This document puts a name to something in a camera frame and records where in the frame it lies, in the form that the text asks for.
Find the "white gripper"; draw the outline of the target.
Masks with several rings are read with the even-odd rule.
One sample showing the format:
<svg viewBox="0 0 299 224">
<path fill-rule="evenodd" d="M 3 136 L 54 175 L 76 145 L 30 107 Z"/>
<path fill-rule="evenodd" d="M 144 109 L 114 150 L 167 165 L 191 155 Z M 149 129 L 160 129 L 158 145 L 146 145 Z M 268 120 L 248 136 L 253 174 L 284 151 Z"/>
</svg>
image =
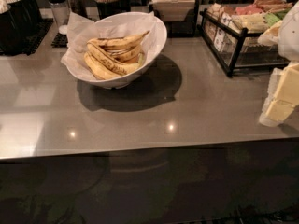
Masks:
<svg viewBox="0 0 299 224">
<path fill-rule="evenodd" d="M 278 32 L 278 54 L 299 61 L 299 1 L 285 15 Z M 299 63 L 275 68 L 270 76 L 267 98 L 259 122 L 268 127 L 282 124 L 299 106 Z"/>
</svg>

